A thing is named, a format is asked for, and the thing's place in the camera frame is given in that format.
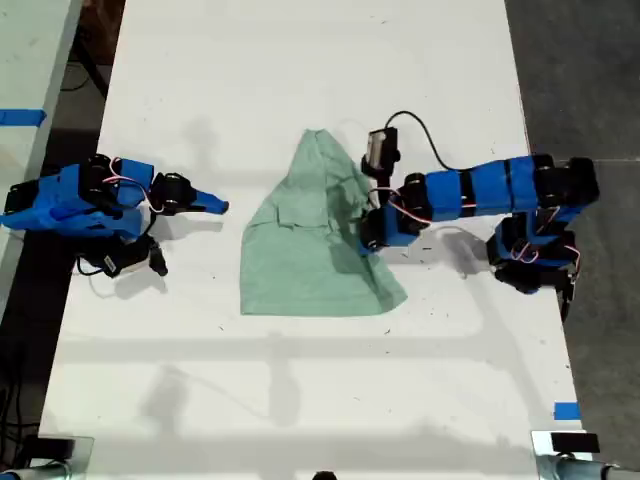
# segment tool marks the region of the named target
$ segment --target black cable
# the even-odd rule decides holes
[[[156,223],[157,218],[158,218],[158,214],[153,210],[151,210],[151,218],[149,218],[149,225],[147,225],[147,228],[144,229],[144,232],[142,232],[142,235],[140,235],[141,237],[144,237],[147,233],[149,233],[149,230],[151,230],[151,227],[153,227],[153,225]]]
[[[107,94],[109,93],[109,84],[104,80],[102,74],[98,71],[98,67],[94,63],[91,55],[84,46],[84,42],[82,41],[83,35],[76,34],[73,39],[73,45],[71,47],[73,53],[76,54],[78,60],[86,70],[87,74],[93,80],[93,84],[96,86],[100,95],[103,98],[107,98]]]
[[[13,390],[15,388],[15,382],[11,372],[5,369],[6,365],[3,365],[3,370],[7,380],[9,381],[9,393],[6,396],[6,402],[4,402],[4,409],[2,410],[2,418],[0,419],[0,462],[5,463],[4,454],[7,449],[7,416],[9,415],[9,409],[11,408],[11,399],[13,398]]]
[[[24,347],[22,347],[21,350],[17,352],[16,357],[18,357],[16,360],[16,378],[18,381],[18,391],[16,393],[16,436],[18,438],[18,442],[16,442],[16,448],[13,450],[12,465],[15,465],[16,463],[16,460],[18,458],[18,450],[20,450],[20,445],[22,444],[22,409],[20,407],[20,397],[22,395],[22,368],[24,366]]]
[[[60,91],[61,92],[77,92],[78,90],[84,88],[87,85],[87,83],[89,83],[89,80],[91,80],[91,77],[87,75],[87,78],[85,78],[80,85],[76,87],[70,87],[70,88],[61,88]]]
[[[84,275],[85,277],[91,277],[93,275],[97,275],[99,273],[102,273],[104,270],[102,268],[99,268],[97,270],[94,270],[93,272],[85,272],[84,270],[82,270],[82,267],[80,266],[80,259],[82,257],[80,255],[78,255],[76,257],[76,268],[78,269],[78,272],[80,273],[80,275]]]
[[[20,445],[20,443],[21,443],[20,438],[19,437],[15,437],[15,436],[11,435],[10,433],[7,433],[7,439],[11,440],[13,443],[16,444],[16,453],[17,453],[18,452],[18,445]]]
[[[420,124],[420,126],[422,127],[422,130],[424,130],[424,133],[427,135],[427,140],[429,140],[429,145],[431,145],[431,149],[433,150],[433,154],[436,156],[436,160],[438,161],[438,163],[445,170],[453,170],[455,172],[462,172],[464,170],[469,170],[467,168],[453,168],[453,167],[450,167],[449,165],[447,165],[446,163],[444,163],[442,158],[440,158],[440,154],[438,153],[438,149],[436,148],[435,143],[433,143],[433,139],[431,138],[431,134],[429,133],[429,129],[424,124],[424,122],[420,119],[420,117],[418,117],[413,112],[410,112],[408,110],[400,110],[399,112],[394,113],[393,115],[391,115],[389,117],[389,120],[387,120],[387,123],[385,124],[384,128],[388,128],[389,125],[391,124],[391,122],[393,121],[393,119],[396,118],[396,117],[399,117],[400,115],[408,115],[409,117],[413,118],[416,122],[418,122]]]
[[[4,412],[4,407],[6,403],[7,403],[7,391],[3,389],[0,391],[0,412]]]
[[[23,423],[20,425],[22,428],[39,428],[40,422]],[[18,424],[13,422],[7,422],[7,427],[17,428]]]

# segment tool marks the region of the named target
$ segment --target gray floor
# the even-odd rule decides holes
[[[508,0],[532,149],[597,161],[565,332],[584,425],[640,469],[640,1]]]

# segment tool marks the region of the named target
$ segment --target concrete floor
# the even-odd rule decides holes
[[[533,151],[597,162],[602,198],[574,226],[583,274],[565,331],[585,428],[600,436],[603,459],[640,469],[640,294],[634,277],[640,259],[632,251],[640,240],[640,1],[507,0],[507,8]],[[64,86],[78,85],[82,75],[70,68]],[[91,153],[102,111],[92,84],[62,93],[49,157],[66,163]],[[35,242],[25,245],[30,261],[21,259],[19,266],[27,277],[49,265],[42,262],[50,262],[57,248],[47,238],[29,242]],[[46,258],[36,256],[42,251]],[[62,246],[60,252],[58,269],[68,269],[68,252]],[[61,317],[68,271],[57,275],[62,298],[48,313]],[[28,295],[12,294],[16,331],[34,316],[30,299],[40,298],[30,288]],[[47,285],[40,290],[50,291]],[[11,325],[5,315],[5,335]],[[44,319],[34,325],[40,350],[52,356],[55,326]],[[49,367],[41,359],[27,371],[25,418],[39,417]]]

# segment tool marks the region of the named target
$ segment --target green towel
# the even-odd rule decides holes
[[[325,130],[307,130],[286,178],[242,237],[242,313],[346,317],[407,295],[377,255],[358,253],[367,179]]]

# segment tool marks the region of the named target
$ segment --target black wire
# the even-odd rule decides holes
[[[67,64],[67,68],[80,68],[80,67],[82,67],[82,65],[76,65],[76,64],[73,64],[73,63]],[[91,76],[87,73],[86,78],[79,85],[77,85],[75,87],[69,87],[69,88],[60,88],[60,91],[61,92],[76,92],[76,91],[80,90],[81,88],[84,88],[87,85],[87,83],[89,83],[89,80],[91,80]]]
[[[396,112],[389,117],[389,120],[387,120],[387,123],[385,124],[384,128],[388,128],[391,122],[393,121],[393,119],[396,117],[399,117],[400,115],[408,115],[409,117],[413,118],[416,122],[420,124],[420,126],[422,127],[422,130],[424,130],[424,133],[427,135],[427,140],[429,140],[429,145],[431,145],[431,149],[433,150],[433,154],[436,156],[436,160],[445,170],[453,170],[456,172],[462,172],[464,170],[468,170],[466,168],[453,168],[447,165],[446,163],[444,163],[442,158],[440,158],[440,154],[438,153],[438,149],[436,148],[435,143],[433,143],[433,139],[431,138],[429,129],[424,124],[424,122],[420,119],[420,117],[418,117],[415,113],[410,112],[409,110],[400,110],[399,112]]]
[[[9,415],[9,409],[11,408],[11,399],[13,398],[13,389],[15,388],[15,382],[11,372],[4,369],[4,373],[9,381],[9,393],[6,396],[7,400],[4,402],[2,418],[0,419],[0,462],[2,463],[5,463],[4,454],[6,453],[7,448],[7,416]]]
[[[15,436],[11,435],[10,433],[7,433],[6,435],[7,435],[7,440],[11,440],[13,443],[16,444],[16,453],[18,453],[18,446],[21,443],[20,438],[19,437],[15,437]]]
[[[17,432],[16,436],[18,438],[18,442],[16,442],[16,448],[13,450],[13,465],[15,465],[16,460],[18,459],[18,450],[20,450],[20,445],[22,444],[22,410],[20,407],[20,397],[22,395],[22,368],[24,365],[24,355],[21,354],[20,358],[17,361],[16,366],[16,378],[18,379],[18,391],[16,393],[16,421],[17,421]]]
[[[144,232],[142,232],[142,235],[140,235],[141,237],[144,237],[147,233],[149,233],[149,230],[151,230],[151,227],[153,227],[154,223],[156,223],[157,218],[158,218],[158,215],[156,214],[156,212],[151,210],[151,218],[149,219],[149,225],[147,225],[147,228],[144,229]]]
[[[61,88],[60,91],[61,92],[77,92],[78,90],[84,88],[87,85],[87,83],[89,83],[89,80],[91,80],[91,77],[87,75],[87,78],[85,78],[84,81],[77,87]]]
[[[99,268],[97,270],[94,270],[93,272],[85,272],[84,270],[82,270],[82,267],[80,266],[80,259],[82,257],[80,255],[78,255],[76,257],[76,268],[78,269],[78,272],[80,272],[80,275],[84,275],[85,277],[91,277],[93,275],[97,275],[99,273],[102,273],[104,270],[102,268]]]

